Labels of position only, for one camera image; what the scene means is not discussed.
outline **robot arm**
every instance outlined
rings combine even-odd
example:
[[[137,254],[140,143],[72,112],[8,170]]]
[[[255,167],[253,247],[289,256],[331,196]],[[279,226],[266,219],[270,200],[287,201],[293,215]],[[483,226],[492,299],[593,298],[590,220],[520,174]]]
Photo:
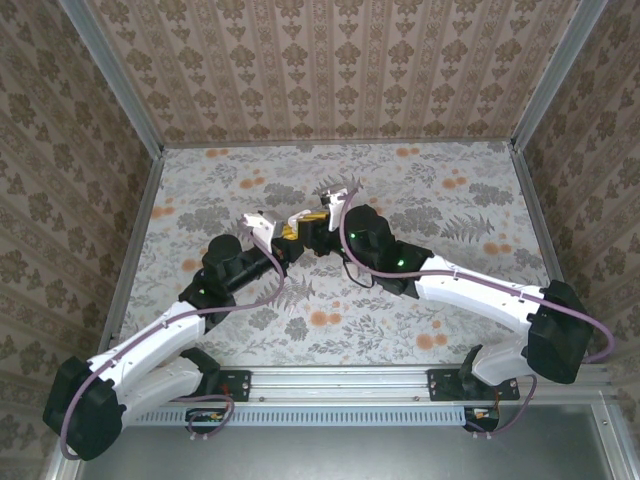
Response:
[[[272,261],[286,272],[304,251],[300,242],[281,238],[283,222],[273,215],[252,215],[246,222],[257,241],[269,242],[264,249],[273,260],[257,246],[242,251],[232,235],[218,236],[209,244],[203,268],[179,295],[179,301],[158,319],[87,362],[72,357],[60,366],[43,415],[45,423],[59,435],[71,400],[100,369],[71,415],[67,444],[80,458],[91,460],[100,455],[128,424],[175,398],[223,393],[233,396],[220,390],[220,365],[193,348],[195,341],[229,312],[203,315],[201,311],[235,308],[234,292],[273,268]]]
[[[339,187],[332,187],[332,191],[339,191]],[[331,212],[341,211],[342,206],[332,204],[342,202],[343,195],[327,199]],[[317,255],[334,252],[345,258],[339,231],[330,228],[335,224],[330,217],[312,221],[297,218],[296,232],[305,247]],[[513,332],[498,345],[478,345],[471,349],[461,369],[461,375],[466,376],[462,379],[463,384],[477,385],[479,382],[493,386],[533,373],[557,383],[575,381],[593,327],[531,300],[545,300],[586,313],[566,283],[554,280],[546,288],[517,285],[464,269],[429,249],[396,240],[387,220],[368,205],[350,209],[345,216],[344,229],[351,253],[374,272],[434,273],[408,278],[373,274],[373,280],[386,291],[451,303],[495,320]],[[510,291],[519,291],[520,295],[505,293],[492,285],[508,287]]]
[[[254,238],[273,253],[274,261],[285,272],[305,247],[318,256],[336,253],[346,261],[348,257],[338,229],[346,193],[342,186],[329,187],[321,195],[321,210],[300,212],[286,224],[272,212],[259,212],[246,214],[245,225],[251,229]],[[452,272],[405,278],[373,275],[373,280],[384,290],[395,295],[452,303],[487,316],[513,331],[511,337],[498,345],[479,345],[471,349],[459,374],[465,391],[498,385],[531,373],[559,383],[575,380],[591,337],[590,325],[522,296],[503,293],[462,277],[471,274],[486,283],[500,283],[531,297],[584,312],[566,284],[554,281],[548,288],[541,289],[471,272],[431,250],[396,240],[388,222],[367,205],[355,207],[346,214],[344,233],[349,250],[375,272]],[[234,307],[233,293],[273,266],[258,247],[242,251],[238,239],[231,235],[214,238],[203,257],[203,268],[180,294],[179,301],[155,322],[87,362],[73,357],[61,365],[45,408],[45,423],[60,434],[71,399],[80,386],[92,372],[120,356],[89,386],[71,416],[67,443],[84,460],[105,451],[120,431],[140,415],[174,398],[223,393],[217,390],[219,365],[192,347],[229,312],[201,315],[197,311]],[[176,315],[184,316],[168,322]],[[163,328],[144,338],[158,326]],[[132,344],[135,347],[126,354],[120,353]]]

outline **purple cable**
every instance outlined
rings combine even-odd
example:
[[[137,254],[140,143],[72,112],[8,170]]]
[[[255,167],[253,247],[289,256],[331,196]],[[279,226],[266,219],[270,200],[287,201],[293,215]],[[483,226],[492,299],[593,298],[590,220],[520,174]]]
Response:
[[[516,424],[516,422],[520,420],[520,417],[522,417],[522,415],[524,414],[524,411],[529,406],[529,402],[531,402],[531,399],[533,398],[533,394],[536,391],[536,387],[538,386],[538,377],[536,377],[535,375],[528,375],[528,376],[531,377],[531,380],[532,380],[531,390],[529,390],[529,394],[527,395],[527,398],[524,399],[524,402],[522,403],[522,407],[520,407],[520,410],[518,410],[518,413],[516,413],[511,420],[509,420],[509,423],[507,423],[504,427],[500,427],[499,429],[494,430],[493,432],[486,432],[484,428],[468,420],[467,420],[467,425],[475,428],[476,430],[478,430],[478,433],[484,434],[485,437],[492,437],[494,435],[499,435],[501,433],[505,433],[511,430],[511,428]]]
[[[358,268],[364,270],[365,272],[370,273],[371,275],[374,275],[376,277],[381,277],[381,278],[414,278],[419,276],[422,277],[422,276],[430,276],[430,275],[443,275],[443,276],[453,277],[454,275],[456,275],[456,278],[469,280],[470,282],[474,282],[479,285],[483,285],[485,287],[490,287],[500,292],[508,293],[509,295],[512,295],[514,297],[522,296],[522,298],[525,300],[535,302],[539,305],[542,305],[543,307],[551,308],[560,313],[571,315],[572,317],[582,320],[583,322],[586,322],[589,325],[600,330],[604,334],[604,336],[607,337],[607,346],[605,347],[605,349],[602,350],[601,352],[585,357],[582,361],[583,363],[592,363],[598,360],[602,360],[607,356],[609,356],[611,352],[613,352],[613,349],[615,348],[615,344],[616,344],[615,339],[613,338],[613,334],[607,327],[605,327],[602,323],[597,321],[595,318],[585,315],[582,312],[578,312],[577,310],[563,307],[562,305],[557,305],[543,298],[537,298],[537,297],[534,297],[533,295],[522,293],[520,292],[520,290],[517,290],[515,288],[506,287],[504,285],[500,285],[498,283],[494,283],[489,280],[485,280],[483,278],[478,278],[473,275],[469,275],[468,273],[458,272],[456,274],[455,272],[452,272],[450,270],[420,270],[418,272],[386,273],[386,272],[378,272],[376,270],[373,270],[367,267],[365,264],[363,264],[356,258],[356,256],[353,254],[353,252],[349,248],[349,244],[347,243],[347,236],[345,232],[345,219],[347,217],[347,212],[349,211],[351,201],[353,200],[353,197],[355,196],[357,191],[358,189],[355,188],[344,197],[344,205],[342,207],[342,212],[340,214],[339,234],[340,234],[340,243],[342,244],[344,253],[347,255],[347,257],[349,257],[349,260],[351,260],[351,262],[353,262],[353,264],[355,264]]]
[[[202,310],[194,310],[191,312],[184,312],[181,313],[179,315],[176,315],[174,317],[169,318],[168,320],[166,320],[165,322],[162,322],[158,325],[156,325],[154,328],[150,329],[149,331],[145,332],[143,335],[140,335],[139,338],[136,338],[134,341],[132,341],[129,345],[127,345],[125,348],[123,348],[120,352],[116,353],[113,358],[111,358],[109,361],[105,362],[103,365],[101,365],[100,367],[98,367],[96,369],[95,372],[93,372],[91,375],[89,375],[89,377],[82,383],[82,385],[80,386],[80,388],[78,389],[78,391],[75,393],[75,395],[73,396],[73,398],[71,399],[71,402],[69,403],[69,407],[67,408],[67,411],[64,415],[64,419],[62,421],[62,428],[60,430],[60,450],[62,451],[62,455],[68,459],[68,460],[79,460],[80,457],[78,455],[73,455],[70,451],[69,448],[67,446],[67,436],[69,434],[69,424],[71,423],[71,417],[73,416],[73,412],[75,411],[78,402],[80,401],[80,398],[82,397],[82,394],[87,390],[87,388],[89,388],[89,385],[91,385],[91,383],[98,378],[102,373],[104,373],[109,367],[115,366],[116,363],[128,352],[130,352],[133,348],[135,348],[137,345],[139,345],[140,343],[142,343],[144,340],[146,340],[147,338],[149,338],[151,335],[153,335],[154,333],[156,333],[157,331],[166,328],[168,325],[177,322],[178,320],[181,320],[185,317],[191,317],[193,315],[208,315],[210,313],[220,313],[220,312],[237,312],[240,310],[250,310],[252,308],[258,308],[258,307],[262,307],[265,305],[268,305],[272,300],[275,300],[278,295],[280,295],[280,293],[282,293],[282,290],[284,289],[284,270],[282,270],[282,266],[280,265],[280,262],[278,262],[278,260],[266,249],[266,247],[264,245],[262,245],[262,243],[258,240],[256,240],[255,238],[252,238],[253,243],[256,247],[258,247],[262,253],[265,254],[265,256],[271,261],[271,263],[273,263],[273,266],[276,269],[276,272],[278,272],[278,275],[280,277],[279,283],[278,283],[278,288],[276,289],[275,292],[273,292],[271,295],[269,295],[267,298],[265,298],[264,300],[260,300],[259,302],[255,302],[249,305],[235,305],[232,307],[213,307],[213,308],[203,308]],[[193,401],[199,401],[198,399],[202,399],[202,397],[194,397]],[[230,413],[233,413],[233,403],[231,403],[232,407],[231,407],[231,411]]]
[[[204,401],[207,401],[207,400],[224,400],[224,401],[229,403],[229,410],[227,411],[227,414],[222,419],[220,424],[216,428],[214,428],[211,432],[206,434],[208,437],[213,437],[214,435],[217,435],[220,432],[220,430],[222,430],[222,427],[224,427],[227,423],[229,423],[229,420],[231,420],[231,417],[233,416],[233,412],[236,410],[236,402],[233,401],[233,398],[231,398],[228,395],[201,395],[199,397],[179,397],[179,398],[176,398],[175,400],[172,400],[172,401],[173,402],[192,403],[192,402],[204,402]],[[200,414],[193,415],[189,419],[189,424],[187,425],[187,430],[189,430],[190,434],[199,435],[198,433],[193,431],[193,421],[194,421],[194,419],[196,419],[198,417],[202,417],[204,415],[207,415],[207,412],[202,412]]]

